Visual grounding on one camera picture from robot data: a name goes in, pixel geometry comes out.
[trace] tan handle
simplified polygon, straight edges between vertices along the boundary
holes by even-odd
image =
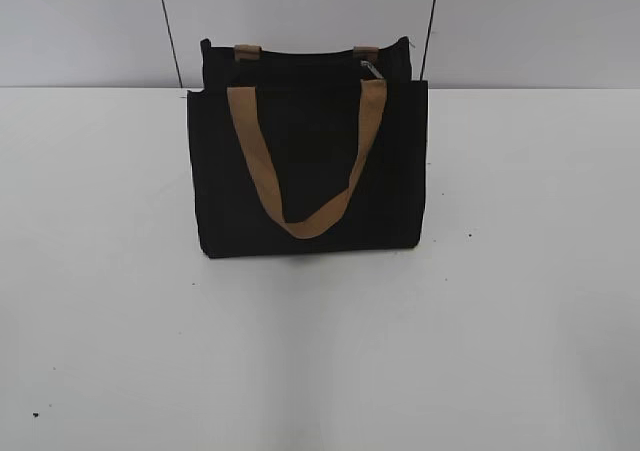
[[[361,83],[358,154],[349,175],[349,186],[299,223],[285,222],[282,214],[282,196],[278,176],[258,122],[256,88],[227,89],[233,125],[260,202],[271,219],[298,239],[315,238],[336,224],[347,210],[351,195],[358,184],[369,150],[378,134],[387,101],[386,81],[376,79],[361,81]]]

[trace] strap loop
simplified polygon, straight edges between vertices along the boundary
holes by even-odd
[[[233,53],[236,61],[249,60],[257,61],[260,59],[262,48],[251,44],[238,44],[233,47]]]

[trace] white table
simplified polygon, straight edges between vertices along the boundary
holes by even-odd
[[[0,90],[0,449],[638,449],[640,91],[433,91],[417,250],[219,261],[184,94]]]

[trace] handbag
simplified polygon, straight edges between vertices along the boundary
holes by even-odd
[[[413,248],[425,209],[427,81],[409,40],[293,55],[201,42],[187,96],[200,246],[210,258]]]

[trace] bag handle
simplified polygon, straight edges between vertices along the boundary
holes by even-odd
[[[356,46],[353,48],[354,59],[364,59],[375,64],[378,60],[379,48],[373,46]],[[233,47],[233,58],[235,61],[257,61],[262,54],[262,48],[253,44],[237,44]]]
[[[227,97],[242,154],[262,207],[269,217],[298,239],[315,238],[336,224],[347,210],[371,146],[378,134],[387,100],[387,82],[382,79],[361,81],[358,154],[349,175],[347,189],[298,223],[287,223],[282,214],[282,196],[278,176],[258,122],[256,88],[227,88]]]

